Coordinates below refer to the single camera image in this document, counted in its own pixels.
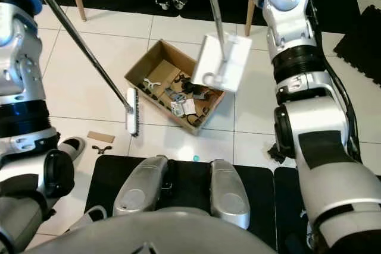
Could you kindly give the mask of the white broom with metal handle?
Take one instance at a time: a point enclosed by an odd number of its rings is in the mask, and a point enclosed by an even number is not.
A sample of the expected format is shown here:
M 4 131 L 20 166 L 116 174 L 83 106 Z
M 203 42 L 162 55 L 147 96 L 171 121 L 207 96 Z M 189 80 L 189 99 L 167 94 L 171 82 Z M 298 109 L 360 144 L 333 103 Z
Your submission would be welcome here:
M 135 88 L 128 87 L 126 96 L 117 87 L 114 80 L 107 74 L 106 69 L 103 68 L 101 62 L 98 61 L 95 54 L 90 50 L 90 48 L 85 43 L 84 39 L 80 36 L 79 32 L 74 28 L 73 23 L 69 20 L 68 15 L 63 12 L 60 4 L 55 0 L 44 0 L 49 6 L 50 10 L 54 13 L 57 20 L 60 21 L 61 25 L 69 37 L 78 45 L 80 50 L 84 53 L 85 58 L 92 64 L 93 68 L 100 74 L 101 78 L 104 80 L 107 86 L 111 88 L 113 93 L 116 95 L 117 99 L 123 105 L 125 110 L 125 129 L 133 137 L 139 136 L 139 105 L 137 99 L 137 91 Z

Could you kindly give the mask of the white dustpan with metal handle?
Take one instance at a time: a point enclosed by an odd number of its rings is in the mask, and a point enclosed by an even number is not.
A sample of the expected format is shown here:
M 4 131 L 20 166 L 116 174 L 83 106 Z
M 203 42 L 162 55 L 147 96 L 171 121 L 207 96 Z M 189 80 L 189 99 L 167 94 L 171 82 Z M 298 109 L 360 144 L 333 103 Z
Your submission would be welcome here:
M 221 18 L 220 1 L 210 0 L 217 31 L 202 39 L 198 63 L 191 77 L 193 84 L 208 86 L 227 93 L 236 93 L 245 71 L 252 39 L 227 33 Z

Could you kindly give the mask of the brown cardboard box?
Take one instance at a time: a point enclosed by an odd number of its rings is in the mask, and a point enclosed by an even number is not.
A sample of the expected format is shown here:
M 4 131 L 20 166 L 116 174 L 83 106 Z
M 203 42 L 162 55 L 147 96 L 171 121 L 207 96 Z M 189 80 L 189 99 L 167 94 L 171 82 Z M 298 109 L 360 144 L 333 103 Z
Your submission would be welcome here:
M 140 135 L 143 133 L 142 127 L 147 124 L 145 120 L 147 115 L 157 115 L 168 119 L 193 136 L 198 135 L 206 126 L 227 93 L 209 87 L 201 95 L 182 93 L 182 83 L 191 80 L 197 63 L 174 45 L 160 40 L 148 48 L 147 52 L 128 69 L 123 77 L 128 85 L 137 91 Z M 144 78 L 154 82 L 160 81 L 161 86 L 156 87 L 155 90 L 147 90 Z M 173 115 L 170 102 L 183 99 L 194 100 L 196 114 L 182 117 Z

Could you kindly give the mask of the grey plastic part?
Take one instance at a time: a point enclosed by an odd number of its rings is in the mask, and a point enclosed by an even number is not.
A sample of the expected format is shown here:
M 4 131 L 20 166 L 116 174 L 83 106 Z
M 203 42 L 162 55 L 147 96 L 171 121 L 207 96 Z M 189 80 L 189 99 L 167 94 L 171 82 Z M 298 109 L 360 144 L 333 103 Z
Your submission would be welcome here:
M 147 79 L 147 78 L 144 78 L 144 82 L 145 82 L 145 88 L 147 90 L 155 90 L 156 87 L 158 86 L 161 86 L 161 82 L 160 81 L 152 81 L 150 79 Z

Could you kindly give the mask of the brown cardboard piece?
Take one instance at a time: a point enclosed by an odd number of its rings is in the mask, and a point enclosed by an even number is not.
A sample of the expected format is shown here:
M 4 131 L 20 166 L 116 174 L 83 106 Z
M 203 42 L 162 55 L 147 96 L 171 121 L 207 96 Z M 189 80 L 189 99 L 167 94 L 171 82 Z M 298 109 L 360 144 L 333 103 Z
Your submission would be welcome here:
M 98 140 L 99 142 L 112 143 L 115 141 L 115 136 L 110 134 L 104 134 L 97 131 L 89 131 L 87 134 L 88 138 L 93 140 Z

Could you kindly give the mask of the grey slipper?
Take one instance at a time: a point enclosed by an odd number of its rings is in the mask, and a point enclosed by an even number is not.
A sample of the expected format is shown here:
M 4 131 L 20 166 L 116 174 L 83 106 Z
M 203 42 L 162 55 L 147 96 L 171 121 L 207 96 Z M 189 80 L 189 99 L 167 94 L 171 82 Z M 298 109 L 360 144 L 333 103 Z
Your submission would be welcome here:
M 71 161 L 76 162 L 84 152 L 86 145 L 87 141 L 84 138 L 74 136 L 65 138 L 59 143 L 57 149 L 67 153 Z
M 107 218 L 111 218 L 111 211 L 102 205 L 95 205 L 86 210 L 84 214 L 82 214 L 81 218 L 79 218 L 78 221 L 76 221 L 76 223 L 69 228 L 69 230 L 78 230 L 80 228 L 98 223 L 99 221 L 103 221 Z

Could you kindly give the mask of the small black clip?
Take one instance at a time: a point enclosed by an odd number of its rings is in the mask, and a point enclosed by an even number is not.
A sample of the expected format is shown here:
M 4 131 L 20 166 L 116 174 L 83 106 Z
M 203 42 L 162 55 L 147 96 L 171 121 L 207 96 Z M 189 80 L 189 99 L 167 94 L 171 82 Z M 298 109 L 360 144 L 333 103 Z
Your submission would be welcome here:
M 106 153 L 106 151 L 108 151 L 108 150 L 112 150 L 112 147 L 111 147 L 111 146 L 106 146 L 106 147 L 100 148 L 100 147 L 98 147 L 98 146 L 93 145 L 93 146 L 92 146 L 92 149 L 93 149 L 93 150 L 97 150 L 97 154 L 98 154 L 98 155 L 103 155 L 103 154 Z

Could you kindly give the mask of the black tangled bundle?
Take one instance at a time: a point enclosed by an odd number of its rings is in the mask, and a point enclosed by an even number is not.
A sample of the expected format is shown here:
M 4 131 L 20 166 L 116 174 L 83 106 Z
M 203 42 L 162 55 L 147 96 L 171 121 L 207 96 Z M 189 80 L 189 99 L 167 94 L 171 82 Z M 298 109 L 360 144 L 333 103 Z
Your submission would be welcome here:
M 287 156 L 280 153 L 277 143 L 274 143 L 272 147 L 267 151 L 267 154 L 269 155 L 270 159 L 272 161 L 277 162 L 278 164 L 283 164 L 284 161 L 286 161 Z
M 193 84 L 191 81 L 185 81 L 180 86 L 182 88 L 182 93 L 188 94 L 188 95 L 201 95 L 205 91 L 208 90 L 206 86 Z

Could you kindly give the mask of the white packet with black print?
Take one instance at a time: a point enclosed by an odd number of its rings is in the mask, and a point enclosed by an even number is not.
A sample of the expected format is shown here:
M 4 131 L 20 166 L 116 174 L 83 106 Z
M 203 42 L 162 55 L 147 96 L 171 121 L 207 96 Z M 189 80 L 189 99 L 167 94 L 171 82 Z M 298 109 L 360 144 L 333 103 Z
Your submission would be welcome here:
M 183 99 L 170 102 L 170 108 L 173 115 L 177 117 L 196 114 L 196 105 L 193 99 Z

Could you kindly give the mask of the silver left robot leg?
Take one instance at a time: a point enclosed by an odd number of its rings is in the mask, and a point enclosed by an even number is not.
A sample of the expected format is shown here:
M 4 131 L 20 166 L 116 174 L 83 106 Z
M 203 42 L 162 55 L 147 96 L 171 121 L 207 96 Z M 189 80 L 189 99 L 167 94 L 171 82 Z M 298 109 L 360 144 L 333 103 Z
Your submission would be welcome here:
M 113 203 L 113 216 L 150 212 L 160 199 L 168 157 L 157 155 L 141 161 L 128 175 Z

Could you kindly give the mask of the silver robot leg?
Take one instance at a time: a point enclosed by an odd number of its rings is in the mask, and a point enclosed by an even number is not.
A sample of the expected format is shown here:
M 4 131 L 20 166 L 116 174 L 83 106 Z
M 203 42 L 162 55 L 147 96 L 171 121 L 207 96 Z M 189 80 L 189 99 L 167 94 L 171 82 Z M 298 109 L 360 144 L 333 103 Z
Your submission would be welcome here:
M 212 216 L 247 230 L 250 226 L 251 206 L 236 167 L 223 159 L 210 162 L 210 167 Z
M 160 199 L 168 157 L 157 155 L 141 161 L 128 175 L 113 203 L 113 216 L 150 212 Z

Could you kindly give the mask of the grey robot torso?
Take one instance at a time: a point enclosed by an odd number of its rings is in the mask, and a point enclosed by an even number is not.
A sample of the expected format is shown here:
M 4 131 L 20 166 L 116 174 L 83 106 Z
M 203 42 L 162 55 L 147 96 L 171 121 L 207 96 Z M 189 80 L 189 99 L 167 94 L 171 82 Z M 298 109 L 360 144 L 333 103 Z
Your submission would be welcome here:
M 186 210 L 102 219 L 22 254 L 280 254 L 237 225 Z

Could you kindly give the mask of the silver right robot leg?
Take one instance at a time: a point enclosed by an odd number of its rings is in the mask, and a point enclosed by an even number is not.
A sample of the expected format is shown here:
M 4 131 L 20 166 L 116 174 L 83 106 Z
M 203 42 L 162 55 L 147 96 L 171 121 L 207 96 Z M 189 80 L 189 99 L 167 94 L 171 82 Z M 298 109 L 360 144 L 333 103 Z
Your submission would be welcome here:
M 236 167 L 223 159 L 210 162 L 210 167 L 212 216 L 247 230 L 250 226 L 251 206 Z

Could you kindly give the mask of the black foam puzzle mat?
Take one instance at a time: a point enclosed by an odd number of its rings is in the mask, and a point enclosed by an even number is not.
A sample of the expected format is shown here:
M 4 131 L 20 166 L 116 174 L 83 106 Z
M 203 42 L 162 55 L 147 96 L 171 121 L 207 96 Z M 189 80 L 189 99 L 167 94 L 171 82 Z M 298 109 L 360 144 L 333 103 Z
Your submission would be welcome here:
M 353 26 L 333 51 L 381 87 L 381 22 L 361 22 Z

